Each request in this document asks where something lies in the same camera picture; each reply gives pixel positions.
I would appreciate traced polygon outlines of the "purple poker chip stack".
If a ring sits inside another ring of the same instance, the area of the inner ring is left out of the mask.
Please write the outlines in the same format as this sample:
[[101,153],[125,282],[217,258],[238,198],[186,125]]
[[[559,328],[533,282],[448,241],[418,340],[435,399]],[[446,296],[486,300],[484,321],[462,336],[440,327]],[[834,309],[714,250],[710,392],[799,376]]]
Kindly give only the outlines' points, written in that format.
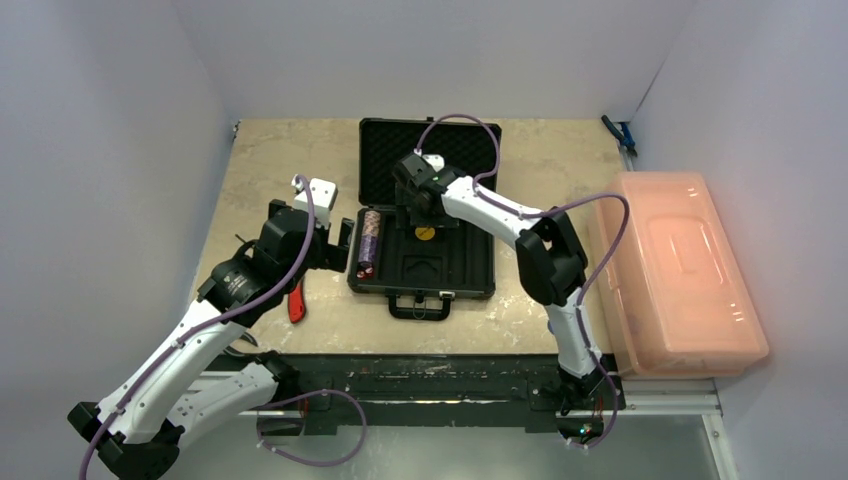
[[360,237],[358,264],[362,268],[368,268],[375,262],[378,252],[379,236],[363,233]]

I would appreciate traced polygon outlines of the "yellow dealer button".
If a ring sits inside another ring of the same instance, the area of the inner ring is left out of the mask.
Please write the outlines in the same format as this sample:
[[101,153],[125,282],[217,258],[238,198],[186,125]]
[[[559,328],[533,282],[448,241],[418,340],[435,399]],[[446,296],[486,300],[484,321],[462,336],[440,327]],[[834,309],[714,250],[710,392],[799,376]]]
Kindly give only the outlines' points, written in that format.
[[436,236],[436,229],[433,227],[416,227],[414,234],[421,241],[430,241]]

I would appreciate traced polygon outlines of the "black poker set case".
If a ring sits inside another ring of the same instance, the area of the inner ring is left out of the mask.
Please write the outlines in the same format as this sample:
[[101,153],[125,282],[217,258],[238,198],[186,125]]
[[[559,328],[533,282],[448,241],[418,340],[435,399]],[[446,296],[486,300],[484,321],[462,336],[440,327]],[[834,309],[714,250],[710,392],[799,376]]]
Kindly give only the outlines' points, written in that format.
[[[496,123],[444,122],[429,119],[364,118],[359,123],[360,210],[357,213],[347,283],[359,294],[387,298],[397,319],[441,321],[456,299],[485,300],[496,289],[495,247],[492,235],[459,221],[456,229],[436,229],[430,241],[415,237],[405,211],[396,205],[392,168],[419,141],[426,152],[441,155],[448,165],[474,176],[494,167],[493,144],[502,138]],[[373,276],[357,277],[363,215],[382,215]]]

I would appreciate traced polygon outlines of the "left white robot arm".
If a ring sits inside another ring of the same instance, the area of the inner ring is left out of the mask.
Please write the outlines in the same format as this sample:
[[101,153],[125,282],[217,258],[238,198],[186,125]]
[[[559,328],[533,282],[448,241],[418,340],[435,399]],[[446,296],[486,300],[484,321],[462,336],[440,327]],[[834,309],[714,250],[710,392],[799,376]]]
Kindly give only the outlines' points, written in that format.
[[166,339],[111,394],[80,402],[67,419],[88,443],[78,469],[94,458],[119,479],[159,479],[198,437],[257,407],[308,404],[299,371],[275,351],[254,355],[232,376],[188,389],[234,341],[291,294],[309,270],[342,272],[354,223],[344,219],[329,241],[329,200],[269,204],[258,238],[216,265]]

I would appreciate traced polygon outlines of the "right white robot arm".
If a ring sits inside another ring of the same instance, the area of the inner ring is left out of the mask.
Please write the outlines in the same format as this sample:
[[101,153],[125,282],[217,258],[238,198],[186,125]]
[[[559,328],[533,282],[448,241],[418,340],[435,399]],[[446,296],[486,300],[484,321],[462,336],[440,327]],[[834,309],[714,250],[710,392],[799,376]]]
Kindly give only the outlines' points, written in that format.
[[511,201],[456,168],[436,168],[434,159],[411,153],[395,164],[392,175],[405,202],[427,221],[464,221],[514,251],[524,292],[547,313],[563,397],[588,405],[601,391],[601,351],[585,306],[588,258],[570,217]]

